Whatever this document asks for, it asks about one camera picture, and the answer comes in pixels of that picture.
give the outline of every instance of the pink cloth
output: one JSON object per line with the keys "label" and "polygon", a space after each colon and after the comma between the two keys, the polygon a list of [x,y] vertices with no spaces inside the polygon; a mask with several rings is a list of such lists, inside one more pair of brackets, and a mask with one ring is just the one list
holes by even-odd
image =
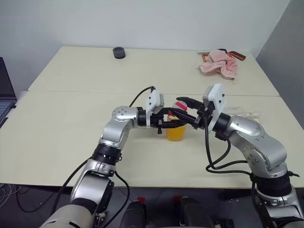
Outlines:
{"label": "pink cloth", "polygon": [[237,76],[237,62],[224,51],[214,50],[209,53],[209,62],[200,65],[200,70],[207,73],[213,70],[221,73],[224,78],[234,79]]}

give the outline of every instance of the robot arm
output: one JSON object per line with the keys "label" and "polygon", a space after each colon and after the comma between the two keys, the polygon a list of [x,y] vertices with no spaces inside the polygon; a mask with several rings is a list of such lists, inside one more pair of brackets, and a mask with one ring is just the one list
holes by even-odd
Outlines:
{"label": "robot arm", "polygon": [[[252,120],[221,113],[225,104],[223,86],[216,84],[207,90],[203,103],[179,97],[189,108],[197,109],[198,117],[175,108],[163,108],[162,95],[153,90],[146,101],[146,110],[120,106],[112,112],[112,119],[106,125],[98,146],[88,160],[72,193],[71,203],[58,209],[42,228],[90,228],[96,214],[106,210],[112,195],[115,165],[121,160],[121,150],[129,131],[138,126],[174,128],[186,123],[195,129],[204,129],[204,119],[208,119],[208,129],[215,131],[218,138],[229,138],[246,158],[252,170],[251,180],[257,183],[257,193],[267,217],[303,219],[303,213],[289,180],[285,163],[286,151],[283,145],[270,137],[263,127]],[[171,111],[180,120],[165,122],[164,114]]]}

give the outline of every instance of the black wire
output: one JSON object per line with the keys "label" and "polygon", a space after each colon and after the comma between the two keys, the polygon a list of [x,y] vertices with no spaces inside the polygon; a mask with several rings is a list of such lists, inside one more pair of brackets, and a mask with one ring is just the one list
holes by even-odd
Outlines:
{"label": "black wire", "polygon": [[[137,100],[137,98],[145,91],[149,90],[149,89],[155,89],[154,86],[150,86],[148,88],[145,88],[144,90],[142,90],[141,92],[139,92],[139,94],[133,99],[133,101],[131,102],[131,104],[129,105],[129,107],[131,107],[134,102]],[[85,160],[81,165],[79,165],[77,167],[77,169],[74,170],[74,172],[68,177],[68,179],[66,180],[66,182],[61,186],[59,192],[57,193],[57,196],[55,198],[55,201],[54,201],[54,205],[53,205],[53,208],[51,210],[51,215],[56,211],[56,207],[57,207],[57,204],[59,202],[59,199],[60,199],[60,196],[61,196],[61,193],[64,191],[65,187],[67,186],[67,184],[70,182],[70,180],[73,178],[73,176],[81,169],[81,167],[83,167],[86,163],[87,163],[87,160]],[[114,218],[123,210],[123,208],[125,207],[125,205],[127,204],[128,200],[129,200],[129,197],[130,197],[130,188],[129,188],[129,185],[128,183],[121,177],[118,175],[118,173],[115,171],[115,175],[126,185],[127,187],[127,191],[128,191],[128,194],[127,194],[127,198],[125,200],[125,202],[123,203],[123,205],[119,208],[119,210],[116,212],[116,214],[104,225],[104,228],[106,226],[108,226],[113,220]]]}
{"label": "black wire", "polygon": [[211,158],[211,153],[210,153],[210,146],[209,146],[209,132],[208,132],[208,119],[206,116],[203,117],[203,121],[204,121],[204,128],[205,128],[205,144],[206,144],[206,153],[207,153],[207,157],[208,157],[208,161],[209,161],[209,165],[206,167],[206,171],[211,172],[211,173],[219,173],[219,174],[223,174],[223,173],[243,173],[243,174],[247,174],[250,176],[250,173],[247,171],[243,171],[243,170],[229,170],[229,171],[215,171],[215,170],[220,170],[223,169],[225,167],[228,167],[230,165],[234,165],[234,164],[238,164],[238,163],[247,163],[247,161],[232,161],[229,162],[227,164],[224,165],[220,165],[218,167],[214,166],[215,164],[219,163],[221,160],[223,160],[228,153],[230,152],[231,149],[231,142],[229,139],[227,139],[227,143],[228,143],[228,148],[226,149],[225,153],[220,156],[217,160],[212,161]]}
{"label": "black wire", "polygon": [[[132,105],[134,104],[134,102],[137,100],[137,98],[145,91],[149,90],[149,89],[155,89],[154,86],[150,86],[147,87],[145,89],[143,89],[142,91],[139,92],[139,94],[133,99],[133,101],[131,102],[131,104],[129,105],[129,107],[132,107]],[[127,187],[127,197],[125,199],[125,202],[123,203],[123,205],[119,208],[119,210],[113,215],[112,218],[110,218],[110,220],[103,226],[103,228],[107,227],[115,218],[116,216],[124,209],[125,205],[127,204],[129,197],[130,197],[130,187],[128,185],[128,183],[121,177],[118,175],[117,171],[115,171],[115,175],[126,185]]]}
{"label": "black wire", "polygon": [[59,192],[57,193],[56,195],[56,198],[55,198],[55,201],[54,201],[54,204],[53,204],[53,207],[52,207],[52,210],[51,210],[51,214],[54,214],[54,212],[56,211],[56,207],[57,207],[57,204],[59,202],[59,199],[60,199],[60,196],[62,194],[62,192],[64,191],[64,189],[66,188],[67,184],[70,182],[70,180],[73,178],[73,176],[81,169],[81,167],[83,167],[86,163],[87,163],[87,160],[85,160],[83,163],[81,163],[75,170],[74,172],[72,172],[72,174],[68,177],[68,179],[66,180],[66,182],[61,186]]}
{"label": "black wire", "polygon": [[41,203],[39,207],[37,207],[37,208],[35,208],[35,209],[33,209],[33,210],[25,210],[25,209],[21,206],[21,204],[20,204],[20,202],[19,202],[19,198],[18,198],[18,195],[19,195],[18,192],[16,193],[16,200],[17,200],[17,204],[18,204],[18,207],[20,208],[20,210],[22,210],[22,211],[25,212],[25,213],[32,213],[32,212],[35,212],[35,211],[39,210],[40,208],[42,208],[42,207],[49,201],[49,199],[50,199],[54,194],[55,194],[55,193],[50,194],[50,196],[47,197],[47,199],[46,199],[43,203]]}
{"label": "black wire", "polygon": [[103,228],[106,228],[116,218],[116,216],[124,209],[125,205],[127,204],[128,200],[129,200],[129,197],[130,197],[130,187],[129,187],[128,183],[121,176],[118,175],[117,171],[115,171],[115,175],[116,175],[116,177],[118,177],[118,179],[120,179],[126,185],[126,187],[127,187],[127,198],[126,198],[126,201],[123,203],[123,205],[113,215],[113,217],[103,226]]}
{"label": "black wire", "polygon": [[139,92],[139,94],[134,98],[134,100],[131,102],[131,104],[129,105],[129,107],[132,107],[132,105],[134,104],[134,102],[137,100],[137,98],[145,91],[147,91],[148,89],[155,89],[154,86],[150,86],[148,88],[143,89],[142,91]]}
{"label": "black wire", "polygon": [[30,190],[30,188],[28,188],[28,189],[27,189],[27,190],[25,190],[24,192],[20,192],[20,191],[18,191],[18,193],[19,193],[20,195],[23,195],[23,194],[27,193],[29,190]]}

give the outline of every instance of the white cable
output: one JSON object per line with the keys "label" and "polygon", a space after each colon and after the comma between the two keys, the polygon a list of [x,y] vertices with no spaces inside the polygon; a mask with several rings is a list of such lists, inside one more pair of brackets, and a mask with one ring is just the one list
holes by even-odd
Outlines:
{"label": "white cable", "polygon": [[0,196],[0,198],[3,198],[3,197],[6,197],[6,196],[9,196],[9,195],[15,194],[15,193],[19,192],[21,189],[22,189],[22,187],[19,187],[19,189],[18,189],[18,190],[14,191],[14,192],[12,192],[12,193],[10,193],[10,194],[4,195],[4,196]]}
{"label": "white cable", "polygon": [[13,187],[12,187],[10,184],[8,184],[8,186],[9,186],[9,188],[10,188],[10,193],[8,194],[8,196],[7,196],[7,198],[4,200],[4,202],[0,205],[0,208],[2,208],[2,207],[4,206],[4,204],[6,204],[6,202],[9,200],[9,198],[10,198],[12,192],[13,192],[14,185],[13,185]]}
{"label": "white cable", "polygon": [[0,190],[4,191],[4,195],[6,194],[5,189],[1,188]]}

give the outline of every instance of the white table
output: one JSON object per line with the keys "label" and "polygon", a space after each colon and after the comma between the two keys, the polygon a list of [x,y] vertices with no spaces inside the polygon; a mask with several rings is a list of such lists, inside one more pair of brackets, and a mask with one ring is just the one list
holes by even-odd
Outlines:
{"label": "white table", "polygon": [[[189,96],[201,99],[200,95]],[[28,92],[0,129],[0,182],[62,185],[93,153],[111,111],[116,106],[128,105],[133,97],[131,94]],[[165,104],[171,106],[178,95],[164,97]],[[134,106],[143,105],[145,99],[145,95],[141,96]],[[301,176],[292,177],[291,183],[303,187],[304,131],[283,100],[277,96],[228,96],[227,101],[227,107],[241,106],[259,114],[265,130],[286,147],[289,170]],[[130,132],[122,151],[123,159],[117,164],[118,172],[130,186],[250,187],[246,175],[205,171],[207,157],[202,130],[188,126],[180,142],[169,142],[156,132],[145,128]],[[226,143],[213,135],[210,146],[213,158],[226,149]],[[243,159],[241,152],[233,148],[225,162],[240,159]],[[235,167],[249,170],[246,164]],[[114,181],[116,186],[123,186],[117,179]]]}
{"label": "white table", "polygon": [[29,90],[137,93],[156,86],[166,94],[201,95],[223,83],[227,95],[278,96],[252,54],[241,53],[247,58],[237,60],[234,85],[218,73],[202,74],[197,51],[126,49],[124,59],[115,59],[111,48],[62,47]]}

